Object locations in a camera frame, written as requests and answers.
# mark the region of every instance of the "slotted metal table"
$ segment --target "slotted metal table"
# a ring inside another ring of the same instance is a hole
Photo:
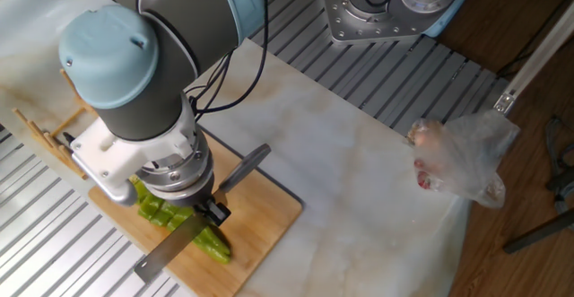
[[[508,82],[420,37],[336,45],[323,0],[269,0],[269,51],[405,135],[417,118],[446,122],[490,109]],[[262,44],[263,32],[251,39]],[[150,286],[143,256],[31,150],[0,131],[0,295],[188,296],[168,275]]]

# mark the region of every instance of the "bamboo cutting board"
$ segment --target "bamboo cutting board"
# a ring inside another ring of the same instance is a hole
[[[240,158],[209,135],[205,137],[213,154],[217,187]],[[169,234],[137,215],[138,206],[117,205],[97,187],[90,190],[89,197],[146,253]],[[258,171],[241,181],[227,200],[231,216],[221,230],[230,243],[231,262],[221,265],[190,244],[168,265],[181,283],[201,297],[235,295],[302,209],[300,202]]]

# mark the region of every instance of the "light blue joint cap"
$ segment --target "light blue joint cap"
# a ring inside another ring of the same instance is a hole
[[[455,14],[457,14],[458,9],[460,9],[464,2],[465,0],[453,1],[450,7],[442,14],[442,16],[422,34],[431,38],[438,37],[440,33],[445,30],[445,28],[447,28],[448,23],[452,20]]]
[[[64,30],[60,63],[82,98],[96,109],[133,100],[151,81],[160,48],[145,19],[119,5],[75,18]]]
[[[239,44],[263,24],[263,0],[228,0],[237,26]]]

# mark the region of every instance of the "clear plastic bag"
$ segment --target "clear plastic bag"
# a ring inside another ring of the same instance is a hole
[[[447,122],[421,119],[407,139],[414,146],[419,186],[448,191],[500,208],[506,189],[496,173],[502,155],[520,129],[496,110]]]

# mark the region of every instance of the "knife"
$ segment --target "knife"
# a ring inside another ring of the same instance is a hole
[[[161,270],[208,225],[209,221],[200,213],[193,213],[150,254],[135,265],[135,274],[146,284],[151,283]]]
[[[248,154],[239,165],[222,181],[214,194],[221,194],[225,200],[225,193],[239,184],[259,163],[271,152],[269,144],[263,144]],[[193,241],[196,236],[208,226],[210,222],[197,211],[189,216],[175,231],[173,231],[150,254],[135,265],[134,272],[149,284],[175,258],[179,252]]]

